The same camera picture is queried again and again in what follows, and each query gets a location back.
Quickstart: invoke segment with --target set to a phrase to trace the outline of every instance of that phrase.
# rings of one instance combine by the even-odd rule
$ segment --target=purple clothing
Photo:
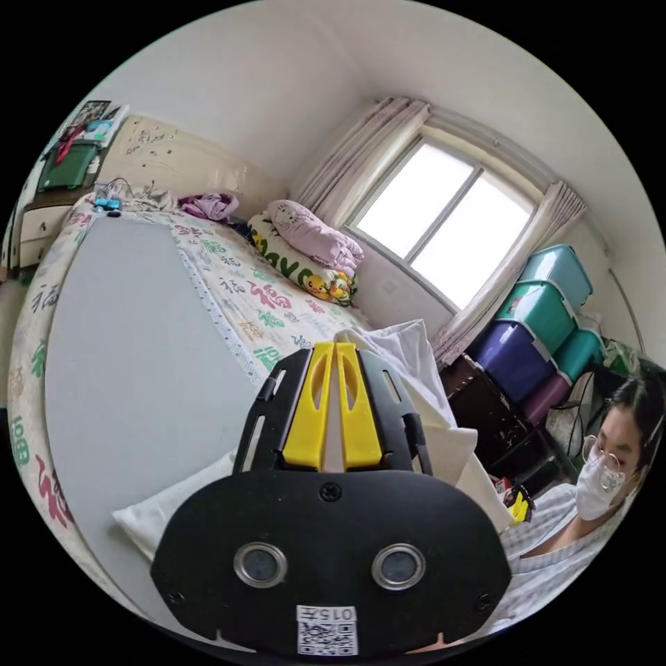
[[[238,199],[232,194],[196,194],[179,199],[178,205],[194,217],[222,222],[238,208]]]

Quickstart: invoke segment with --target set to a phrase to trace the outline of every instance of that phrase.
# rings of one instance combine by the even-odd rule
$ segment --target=window
[[[534,207],[482,165],[420,138],[349,227],[463,309],[506,257]]]

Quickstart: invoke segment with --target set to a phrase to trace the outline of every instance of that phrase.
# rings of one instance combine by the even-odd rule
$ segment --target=dark wooden furniture
[[[475,454],[488,474],[522,483],[536,494],[553,480],[575,480],[575,469],[541,427],[530,425],[469,356],[440,373],[458,426],[478,432]]]

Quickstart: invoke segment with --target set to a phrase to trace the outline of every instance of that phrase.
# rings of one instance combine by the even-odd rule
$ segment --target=yellow object
[[[314,346],[287,443],[282,451],[284,462],[288,465],[317,472],[323,469],[333,349],[332,342],[322,342]],[[316,398],[320,391],[317,407]]]
[[[383,454],[370,397],[356,346],[346,342],[322,342],[314,346],[282,458],[289,466],[317,472],[323,469],[334,353],[338,370],[344,469],[377,467],[382,462]],[[317,405],[316,398],[320,392]]]
[[[310,291],[315,296],[318,296],[321,293],[326,293],[326,284],[321,279],[320,275],[310,275],[309,278],[305,280],[308,291]]]
[[[340,388],[340,425],[345,471],[376,467],[382,461],[370,398],[363,381],[363,374],[356,347],[352,343],[336,344]],[[347,389],[353,400],[349,406]]]
[[[509,512],[513,516],[513,523],[518,524],[525,521],[527,511],[529,510],[529,502],[523,498],[522,493],[518,493],[515,502],[511,505]]]

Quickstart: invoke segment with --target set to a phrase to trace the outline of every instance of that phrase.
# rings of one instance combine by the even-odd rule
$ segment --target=white face mask
[[[605,514],[624,485],[624,473],[609,469],[602,457],[593,449],[578,477],[576,508],[583,520],[595,520]]]

